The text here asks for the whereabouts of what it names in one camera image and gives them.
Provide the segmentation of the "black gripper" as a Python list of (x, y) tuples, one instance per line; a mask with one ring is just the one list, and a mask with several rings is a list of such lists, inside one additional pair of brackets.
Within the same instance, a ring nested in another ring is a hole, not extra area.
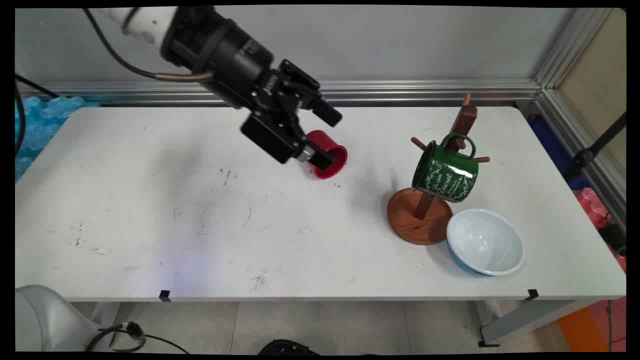
[(288, 59), (282, 60), (279, 71), (272, 68), (274, 55), (231, 19), (217, 24), (203, 50), (200, 66), (212, 77), (201, 86), (234, 109), (252, 111), (240, 126), (245, 137), (279, 164), (297, 160), (320, 170), (333, 166), (334, 155), (304, 132), (297, 115), (255, 110), (269, 107), (267, 97), (282, 83), (281, 91), (297, 98), (299, 109), (334, 127), (343, 115), (323, 98), (317, 80)]

